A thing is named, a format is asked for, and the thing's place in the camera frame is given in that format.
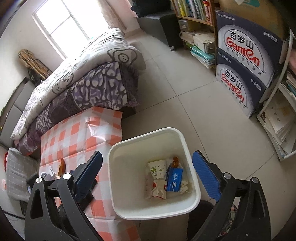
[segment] silver screw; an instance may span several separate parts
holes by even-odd
[[[230,173],[224,173],[224,177],[226,178],[226,179],[230,179],[232,176],[231,176],[231,174]]]
[[[37,178],[37,179],[36,179],[36,182],[37,182],[37,183],[42,182],[42,177]]]
[[[65,173],[64,175],[63,175],[63,178],[64,179],[69,179],[71,177],[71,174],[70,173]]]
[[[254,178],[252,178],[252,182],[254,182],[254,183],[258,183],[259,180],[258,180],[258,178],[254,177]]]

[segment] headboard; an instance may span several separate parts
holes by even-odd
[[[0,145],[5,149],[13,146],[10,136],[31,97],[35,85],[24,78],[14,90],[0,116]]]

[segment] white trash can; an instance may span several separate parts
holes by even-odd
[[[167,192],[166,199],[145,198],[148,162],[179,157],[189,182],[189,192]],[[112,205],[124,219],[167,218],[189,213],[200,202],[200,187],[183,134],[163,128],[115,144],[108,154]]]

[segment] checkered tablecloth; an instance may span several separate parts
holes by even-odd
[[[119,111],[92,107],[55,125],[41,137],[40,173],[48,173],[49,166],[58,173],[61,158],[70,172],[86,163],[94,151],[101,152],[103,166],[92,192],[95,200],[85,214],[105,241],[140,241],[134,222],[118,217],[111,203],[107,156],[122,139],[121,116]]]

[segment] blue package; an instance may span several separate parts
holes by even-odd
[[[172,168],[169,167],[167,171],[166,181],[168,182],[167,190],[168,192],[179,192],[182,181],[182,168]]]

